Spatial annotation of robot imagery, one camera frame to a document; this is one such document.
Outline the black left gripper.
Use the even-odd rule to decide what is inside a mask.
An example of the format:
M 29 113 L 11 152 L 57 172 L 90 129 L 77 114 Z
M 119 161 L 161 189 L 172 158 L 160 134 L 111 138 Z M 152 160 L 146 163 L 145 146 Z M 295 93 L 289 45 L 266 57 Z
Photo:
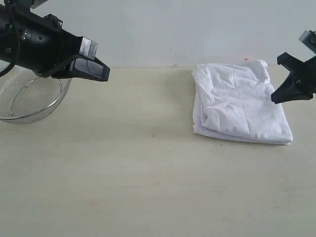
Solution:
M 95 58 L 98 43 L 63 30 L 54 15 L 32 13 L 30 5 L 6 0 L 0 6 L 0 59 L 8 63 L 1 76 L 17 65 L 43 78 L 108 81 L 111 69 Z

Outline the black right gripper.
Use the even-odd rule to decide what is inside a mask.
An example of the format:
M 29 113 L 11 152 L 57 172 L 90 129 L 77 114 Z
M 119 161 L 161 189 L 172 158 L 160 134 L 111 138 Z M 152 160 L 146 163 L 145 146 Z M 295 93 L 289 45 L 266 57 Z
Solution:
M 302 62 L 287 52 L 277 57 L 277 64 L 291 72 L 272 93 L 271 101 L 280 104 L 295 100 L 311 100 L 316 93 L 316 57 Z

